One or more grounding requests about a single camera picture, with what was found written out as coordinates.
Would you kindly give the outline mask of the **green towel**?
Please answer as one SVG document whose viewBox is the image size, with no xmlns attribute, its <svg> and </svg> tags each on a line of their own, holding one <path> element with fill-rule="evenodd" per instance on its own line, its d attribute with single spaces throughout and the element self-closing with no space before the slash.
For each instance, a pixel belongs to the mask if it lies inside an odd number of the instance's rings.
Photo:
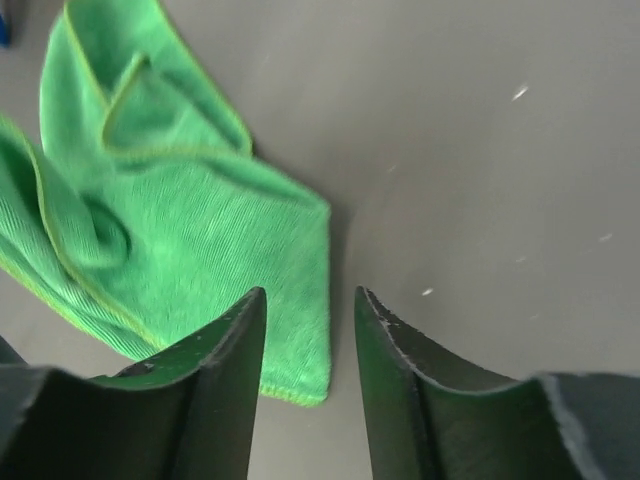
<svg viewBox="0 0 640 480">
<path fill-rule="evenodd" d="M 76 328 L 145 359 L 267 294 L 262 394 L 323 402 L 329 204 L 258 159 L 156 1 L 70 1 L 34 146 L 1 123 L 1 265 Z"/>
</svg>

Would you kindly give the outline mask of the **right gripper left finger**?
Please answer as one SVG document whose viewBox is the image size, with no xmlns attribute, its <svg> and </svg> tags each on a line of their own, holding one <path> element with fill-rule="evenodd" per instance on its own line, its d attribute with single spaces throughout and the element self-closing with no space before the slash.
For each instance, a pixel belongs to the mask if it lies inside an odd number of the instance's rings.
<svg viewBox="0 0 640 480">
<path fill-rule="evenodd" d="M 266 332 L 256 287 L 227 312 L 114 376 L 99 479 L 244 479 Z"/>
</svg>

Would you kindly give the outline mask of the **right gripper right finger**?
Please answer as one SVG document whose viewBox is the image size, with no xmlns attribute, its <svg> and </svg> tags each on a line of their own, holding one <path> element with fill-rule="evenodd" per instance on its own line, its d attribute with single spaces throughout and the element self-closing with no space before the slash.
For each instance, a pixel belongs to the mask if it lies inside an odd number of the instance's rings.
<svg viewBox="0 0 640 480">
<path fill-rule="evenodd" d="M 376 479 L 562 479 L 565 450 L 536 380 L 447 350 L 358 287 L 354 325 Z"/>
</svg>

